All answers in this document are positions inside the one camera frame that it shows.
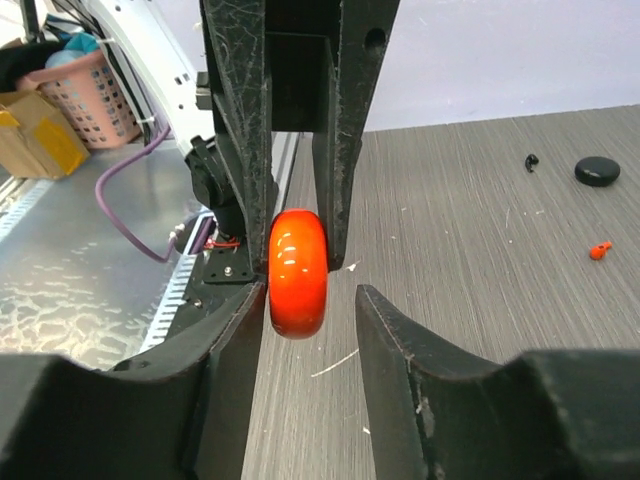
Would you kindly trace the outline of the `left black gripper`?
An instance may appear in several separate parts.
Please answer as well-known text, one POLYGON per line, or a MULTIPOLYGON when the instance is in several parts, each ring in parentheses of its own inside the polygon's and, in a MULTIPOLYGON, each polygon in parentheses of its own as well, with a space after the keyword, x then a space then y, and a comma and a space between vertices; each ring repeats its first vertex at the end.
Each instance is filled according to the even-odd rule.
POLYGON ((314 133, 328 266, 343 266, 362 135, 398 7, 388 0, 200 3, 218 150, 254 272, 267 272, 271 126, 314 133))

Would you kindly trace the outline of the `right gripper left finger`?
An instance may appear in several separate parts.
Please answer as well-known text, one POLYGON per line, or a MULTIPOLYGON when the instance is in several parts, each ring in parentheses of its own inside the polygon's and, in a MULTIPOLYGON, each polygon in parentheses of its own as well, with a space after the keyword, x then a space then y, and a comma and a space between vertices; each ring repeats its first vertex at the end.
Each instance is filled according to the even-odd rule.
POLYGON ((51 354, 1 358, 5 479, 238 479, 265 286, 109 371, 51 354))

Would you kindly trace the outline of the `orange earbud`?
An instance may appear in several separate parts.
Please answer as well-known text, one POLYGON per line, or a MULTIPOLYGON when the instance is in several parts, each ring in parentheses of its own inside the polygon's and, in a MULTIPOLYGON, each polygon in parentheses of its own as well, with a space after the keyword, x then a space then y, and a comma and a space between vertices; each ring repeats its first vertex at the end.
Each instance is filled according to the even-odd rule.
POLYGON ((606 257, 609 250, 613 247, 610 241, 602 242, 593 246, 589 251, 589 257, 594 261, 602 260, 606 257))

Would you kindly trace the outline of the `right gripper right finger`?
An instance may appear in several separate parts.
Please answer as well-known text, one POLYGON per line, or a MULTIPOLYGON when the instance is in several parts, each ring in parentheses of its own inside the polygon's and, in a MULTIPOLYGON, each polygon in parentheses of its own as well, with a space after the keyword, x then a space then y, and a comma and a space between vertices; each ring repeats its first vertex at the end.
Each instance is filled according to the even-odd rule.
POLYGON ((380 479, 635 479, 639 354, 535 350, 498 365, 377 289, 355 297, 380 479))

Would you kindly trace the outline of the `orange earbud charging case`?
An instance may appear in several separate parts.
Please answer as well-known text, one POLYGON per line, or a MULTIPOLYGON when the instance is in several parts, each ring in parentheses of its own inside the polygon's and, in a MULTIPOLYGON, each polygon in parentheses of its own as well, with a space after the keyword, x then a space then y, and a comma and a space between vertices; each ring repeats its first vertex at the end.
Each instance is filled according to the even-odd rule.
POLYGON ((289 209, 273 222, 268 247, 271 324, 281 336, 301 340, 315 335, 327 303, 326 237, 319 217, 289 209))

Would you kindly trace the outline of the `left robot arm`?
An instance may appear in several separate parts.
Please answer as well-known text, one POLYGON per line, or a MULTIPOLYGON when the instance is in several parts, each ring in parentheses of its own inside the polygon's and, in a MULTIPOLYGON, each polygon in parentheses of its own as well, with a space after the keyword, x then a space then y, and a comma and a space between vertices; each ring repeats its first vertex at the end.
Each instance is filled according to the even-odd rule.
POLYGON ((362 135, 396 20, 395 1, 178 1, 202 22, 206 72, 195 75, 156 21, 152 1, 89 1, 170 124, 181 150, 213 133, 193 171, 197 198, 238 205, 255 272, 267 268, 276 202, 276 132, 312 136, 317 209, 328 265, 345 258, 362 135))

